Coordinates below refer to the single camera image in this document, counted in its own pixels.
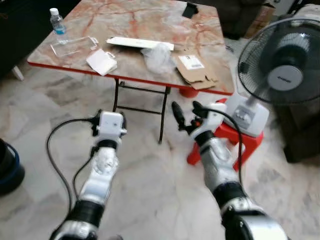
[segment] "black metal leg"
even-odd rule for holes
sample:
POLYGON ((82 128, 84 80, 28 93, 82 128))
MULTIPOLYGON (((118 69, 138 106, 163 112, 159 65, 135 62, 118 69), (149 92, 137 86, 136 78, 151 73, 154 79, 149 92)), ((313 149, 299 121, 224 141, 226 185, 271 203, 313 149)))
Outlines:
POLYGON ((118 92, 119 92, 119 79, 115 78, 115 91, 114 91, 114 102, 112 112, 115 112, 118 105, 118 92))
POLYGON ((166 86, 165 91, 164 91, 164 98, 163 98, 162 112, 161 112, 161 127, 160 127, 159 144, 162 143, 162 136, 164 134, 165 111, 166 111, 167 96, 168 96, 169 92, 170 92, 170 87, 166 86))

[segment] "marble floor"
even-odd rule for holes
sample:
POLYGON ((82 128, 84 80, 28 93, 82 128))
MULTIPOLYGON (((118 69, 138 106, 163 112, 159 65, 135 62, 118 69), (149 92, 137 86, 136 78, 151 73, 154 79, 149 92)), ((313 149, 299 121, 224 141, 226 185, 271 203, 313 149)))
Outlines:
MULTIPOLYGON (((226 40, 234 48, 230 65, 235 74, 244 42, 226 40)), ((67 210, 65 189, 48 162, 45 140, 59 122, 111 110, 114 81, 104 77, 20 64, 25 76, 0 81, 0 137, 19 152, 26 175, 22 185, 0 198, 1 240, 45 240, 67 210)), ((161 87, 145 86, 153 89, 161 87)), ((200 93, 203 104, 221 95, 200 93)), ((159 109, 162 96, 120 90, 122 104, 159 109)), ((119 171, 99 230, 101 240, 120 234, 125 240, 223 240, 217 204, 203 181, 200 163, 186 157, 193 142, 178 132, 170 104, 177 101, 191 119, 191 100, 176 89, 168 96, 162 145, 160 116, 125 111, 128 134, 118 150, 119 171)), ((320 237, 320 159, 288 164, 273 112, 261 146, 244 166, 244 188, 279 221, 292 240, 320 237)), ((93 144, 90 126, 74 123, 53 137, 54 159, 70 181, 86 161, 93 144)), ((86 169, 78 185, 88 173, 86 169)))

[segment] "black furniture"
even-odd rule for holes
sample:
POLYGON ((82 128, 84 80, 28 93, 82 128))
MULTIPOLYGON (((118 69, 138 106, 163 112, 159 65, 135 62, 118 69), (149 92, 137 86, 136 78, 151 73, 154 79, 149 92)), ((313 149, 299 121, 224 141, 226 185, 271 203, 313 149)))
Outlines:
POLYGON ((80 0, 0 1, 0 78, 52 31, 50 8, 65 17, 80 0))
POLYGON ((184 0, 195 4, 213 6, 217 9, 225 37, 243 37, 256 19, 265 0, 184 0))
POLYGON ((275 107, 289 163, 318 156, 320 159, 320 98, 304 104, 275 107))

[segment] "black cable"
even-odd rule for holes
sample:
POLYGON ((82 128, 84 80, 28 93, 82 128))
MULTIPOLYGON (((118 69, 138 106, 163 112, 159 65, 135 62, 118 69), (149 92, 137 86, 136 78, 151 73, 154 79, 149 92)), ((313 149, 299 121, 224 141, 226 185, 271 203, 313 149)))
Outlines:
POLYGON ((59 175, 59 177, 61 178, 65 188, 66 188, 66 191, 67 191, 67 194, 68 194, 68 213, 67 215, 71 212, 72 210, 72 191, 71 191, 71 188, 66 180, 66 178, 64 177, 64 175, 62 174, 62 172, 59 170, 59 168, 57 167, 54 159, 52 158, 52 155, 51 155, 51 152, 50 152, 50 148, 49 148, 49 143, 50 143, 50 140, 51 140, 51 137, 53 136, 53 134, 59 129, 61 128, 62 126, 66 125, 66 124, 70 124, 70 123, 74 123, 74 122, 90 122, 91 119, 90 118, 75 118, 75 119, 70 119, 70 120, 67 120, 67 121, 63 121, 61 122, 59 125, 57 125, 54 129, 52 129, 52 131, 50 132, 46 142, 45 142, 45 149, 46 149, 46 154, 49 158, 49 161, 52 165, 52 167, 54 168, 54 170, 56 171, 56 173, 59 175))
POLYGON ((72 187, 73 187, 73 191, 75 194, 76 199, 78 200, 78 193, 77 193, 77 188, 76 188, 76 180, 77 180, 77 176, 78 174, 88 165, 88 163, 90 163, 91 159, 93 156, 90 156, 89 159, 76 171, 75 175, 73 175, 72 178, 72 187))
POLYGON ((223 116, 225 116, 226 118, 228 118, 232 124, 234 125, 235 127, 235 130, 237 131, 238 133, 238 137, 239 137, 239 148, 238 148, 238 168, 239 168, 239 181, 240 181, 240 184, 242 185, 242 174, 241 174, 241 165, 242 165, 242 134, 241 134, 241 130, 239 128, 239 125, 237 124, 237 122, 227 113, 223 112, 223 111, 219 111, 219 110, 215 110, 215 109, 211 109, 211 108, 205 108, 205 107, 202 107, 201 108, 202 110, 205 110, 205 111, 210 111, 210 112, 214 112, 214 113, 217 113, 217 114, 221 114, 223 116))

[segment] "black bucket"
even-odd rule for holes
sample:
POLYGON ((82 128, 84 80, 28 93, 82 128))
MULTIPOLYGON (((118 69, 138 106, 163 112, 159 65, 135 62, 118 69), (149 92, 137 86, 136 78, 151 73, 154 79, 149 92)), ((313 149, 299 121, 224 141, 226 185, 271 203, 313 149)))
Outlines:
POLYGON ((17 151, 0 138, 0 196, 15 190, 24 177, 17 151))

